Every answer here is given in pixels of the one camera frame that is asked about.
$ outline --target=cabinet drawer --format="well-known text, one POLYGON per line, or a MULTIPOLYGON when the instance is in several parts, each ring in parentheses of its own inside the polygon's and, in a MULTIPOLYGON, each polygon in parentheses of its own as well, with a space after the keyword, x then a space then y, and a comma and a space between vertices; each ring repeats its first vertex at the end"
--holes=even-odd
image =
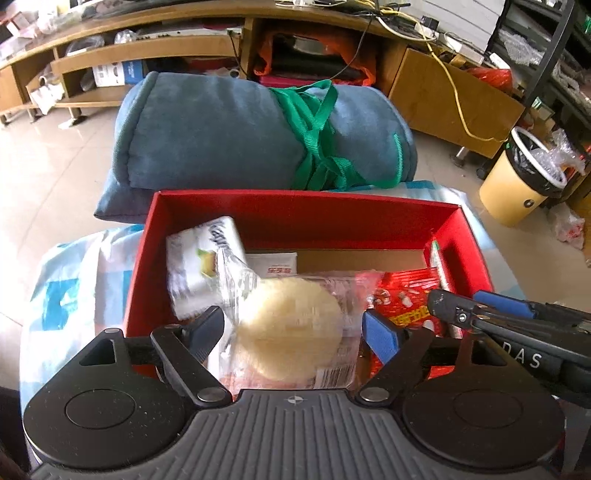
POLYGON ((12 66, 0 70, 0 112, 24 104, 12 66))
POLYGON ((467 72, 446 65, 456 84, 464 119, 474 135, 495 138, 483 142, 464 131, 453 88, 441 65, 416 50, 407 50, 390 90, 390 101, 410 128, 461 145, 492 158, 523 112, 515 99, 467 72))
POLYGON ((126 60, 159 57, 233 57, 232 42, 239 54, 239 37, 230 38, 228 35, 193 35, 137 40, 54 60, 51 62, 51 69, 55 74, 63 74, 126 60))

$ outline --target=red box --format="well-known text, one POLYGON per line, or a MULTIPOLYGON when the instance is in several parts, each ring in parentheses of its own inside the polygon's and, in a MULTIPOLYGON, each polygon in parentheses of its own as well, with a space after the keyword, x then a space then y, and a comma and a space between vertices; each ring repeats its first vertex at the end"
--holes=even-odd
POLYGON ((472 296, 492 290, 458 205, 285 190, 159 192, 135 260, 124 321, 127 336, 149 335, 176 321, 167 290, 166 237, 223 215, 234 218, 247 252, 297 250, 300 273, 421 268, 429 264, 436 239, 453 291, 472 296))

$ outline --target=black trash bag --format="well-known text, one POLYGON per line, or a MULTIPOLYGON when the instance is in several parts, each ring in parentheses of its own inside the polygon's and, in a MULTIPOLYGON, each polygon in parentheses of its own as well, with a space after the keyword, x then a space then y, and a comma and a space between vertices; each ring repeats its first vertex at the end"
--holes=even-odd
MULTIPOLYGON (((518 134, 523 145, 527 150, 531 151, 539 146, 532 141, 531 138, 525 135, 518 134)), ((553 185, 531 164, 525 154, 510 137, 505 144, 505 154, 509 159, 509 163, 517 173, 517 176, 532 190, 535 190, 540 195, 545 197, 560 198, 562 195, 561 188, 553 185)))

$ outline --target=rolled blanket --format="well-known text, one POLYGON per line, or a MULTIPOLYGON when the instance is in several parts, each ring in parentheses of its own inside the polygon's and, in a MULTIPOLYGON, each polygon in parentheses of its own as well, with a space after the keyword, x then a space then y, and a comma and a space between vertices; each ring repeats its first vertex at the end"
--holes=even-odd
POLYGON ((158 190, 392 186, 412 180, 416 164, 408 125, 371 87, 319 82, 269 89, 228 77, 151 72, 119 110, 113 164, 95 216, 142 222, 158 190), (290 102, 301 107, 295 90, 309 111, 290 115, 290 102))

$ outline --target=green webbing strap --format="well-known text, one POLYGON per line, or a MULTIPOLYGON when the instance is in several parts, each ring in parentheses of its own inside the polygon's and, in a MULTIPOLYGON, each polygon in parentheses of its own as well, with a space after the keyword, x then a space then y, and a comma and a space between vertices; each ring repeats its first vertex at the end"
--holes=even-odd
POLYGON ((328 122, 335 107, 337 90, 330 80, 304 87, 271 88, 285 118, 306 148, 306 156, 295 172, 294 190, 348 189, 367 185, 365 179, 346 158, 335 157, 334 129, 328 122), (309 88, 326 89, 320 101, 306 93, 309 88))

